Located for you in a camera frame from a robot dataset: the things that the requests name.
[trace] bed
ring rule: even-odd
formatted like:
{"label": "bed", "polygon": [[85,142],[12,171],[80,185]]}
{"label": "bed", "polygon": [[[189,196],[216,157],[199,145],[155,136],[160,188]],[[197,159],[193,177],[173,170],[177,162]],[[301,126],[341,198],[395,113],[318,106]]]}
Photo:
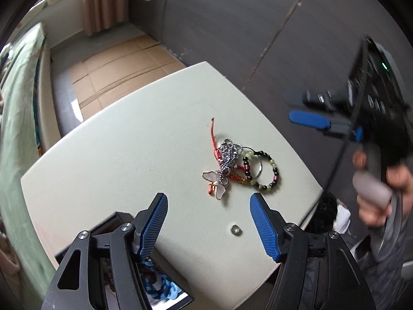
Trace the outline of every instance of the bed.
{"label": "bed", "polygon": [[11,43],[9,66],[0,81],[4,99],[0,126],[0,215],[20,260],[20,301],[39,309],[55,267],[27,212],[20,179],[60,140],[50,81],[50,52],[41,24]]}

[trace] metal screw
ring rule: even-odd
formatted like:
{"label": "metal screw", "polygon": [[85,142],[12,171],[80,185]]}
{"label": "metal screw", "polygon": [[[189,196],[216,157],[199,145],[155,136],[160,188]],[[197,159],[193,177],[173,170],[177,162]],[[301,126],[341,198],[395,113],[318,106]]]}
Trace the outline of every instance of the metal screw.
{"label": "metal screw", "polygon": [[133,225],[131,224],[131,223],[124,223],[122,226],[121,226],[121,230],[122,231],[130,231],[131,229],[132,229],[132,227],[133,227]]}
{"label": "metal screw", "polygon": [[338,233],[336,231],[330,231],[328,232],[328,235],[331,239],[338,239]]}
{"label": "metal screw", "polygon": [[294,223],[286,223],[285,228],[287,231],[293,232],[297,229],[297,225]]}
{"label": "metal screw", "polygon": [[89,236],[89,232],[88,232],[88,231],[81,231],[81,232],[78,234],[78,238],[79,238],[79,239],[86,239],[88,236]]}
{"label": "metal screw", "polygon": [[242,231],[238,225],[232,225],[230,231],[235,236],[240,236]]}

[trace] beaded bracelet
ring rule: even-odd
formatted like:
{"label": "beaded bracelet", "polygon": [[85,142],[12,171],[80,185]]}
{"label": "beaded bracelet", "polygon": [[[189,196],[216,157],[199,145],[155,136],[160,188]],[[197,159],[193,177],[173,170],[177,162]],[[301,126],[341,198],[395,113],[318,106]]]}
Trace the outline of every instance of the beaded bracelet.
{"label": "beaded bracelet", "polygon": [[274,186],[277,185],[278,180],[280,178],[280,173],[278,172],[277,165],[275,164],[275,161],[271,158],[271,156],[267,154],[266,152],[263,152],[262,150],[260,150],[259,152],[254,152],[254,155],[258,155],[260,157],[264,157],[269,160],[270,165],[272,166],[273,172],[274,172],[273,181],[267,186],[267,185],[262,185],[258,183],[258,181],[256,180],[253,180],[251,176],[251,172],[249,171],[250,167],[249,167],[249,162],[248,162],[248,156],[245,156],[242,158],[242,160],[244,161],[244,174],[247,180],[250,181],[251,185],[256,187],[259,191],[270,191]]}

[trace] blue gripper pad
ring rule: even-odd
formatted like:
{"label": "blue gripper pad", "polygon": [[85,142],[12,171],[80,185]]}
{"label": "blue gripper pad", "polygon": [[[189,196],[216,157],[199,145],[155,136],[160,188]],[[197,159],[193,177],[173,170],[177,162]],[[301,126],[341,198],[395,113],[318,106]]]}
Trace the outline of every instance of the blue gripper pad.
{"label": "blue gripper pad", "polygon": [[288,114],[288,118],[292,123],[310,128],[323,130],[331,127],[330,121],[318,114],[302,111],[291,111],[290,114]]}
{"label": "blue gripper pad", "polygon": [[152,254],[152,250],[155,247],[156,240],[158,239],[159,232],[164,224],[167,212],[168,198],[163,195],[146,224],[143,235],[140,237],[139,255],[141,258],[146,258]]}
{"label": "blue gripper pad", "polygon": [[280,258],[280,248],[278,246],[278,236],[274,227],[272,226],[264,207],[259,202],[258,198],[253,194],[249,201],[249,210],[257,228],[259,237],[264,246],[265,252],[271,256],[274,261]]}

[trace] pile of jewelry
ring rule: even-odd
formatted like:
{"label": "pile of jewelry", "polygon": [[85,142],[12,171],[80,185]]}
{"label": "pile of jewelry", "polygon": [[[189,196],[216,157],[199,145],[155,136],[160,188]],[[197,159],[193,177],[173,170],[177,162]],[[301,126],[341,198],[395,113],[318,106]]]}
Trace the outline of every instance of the pile of jewelry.
{"label": "pile of jewelry", "polygon": [[[208,193],[210,195],[215,193],[216,199],[220,200],[226,191],[225,188],[228,186],[229,180],[245,185],[252,185],[260,192],[269,192],[271,189],[275,188],[280,179],[280,173],[278,172],[278,167],[271,156],[262,150],[256,152],[250,147],[243,147],[242,145],[233,143],[230,139],[225,139],[222,144],[217,147],[213,134],[213,123],[214,118],[212,118],[211,124],[211,141],[213,153],[218,162],[219,169],[215,172],[204,172],[202,174],[204,179],[209,182]],[[237,161],[240,161],[244,150],[248,150],[248,152],[246,152],[245,156],[242,157],[243,165],[238,165]],[[251,165],[249,164],[249,161],[254,156],[258,157],[260,163],[258,174],[255,177],[251,174]],[[262,172],[263,159],[269,161],[274,172],[273,181],[268,185],[260,184],[257,181],[257,178]],[[242,170],[245,177],[239,176],[236,172],[237,170]]]}

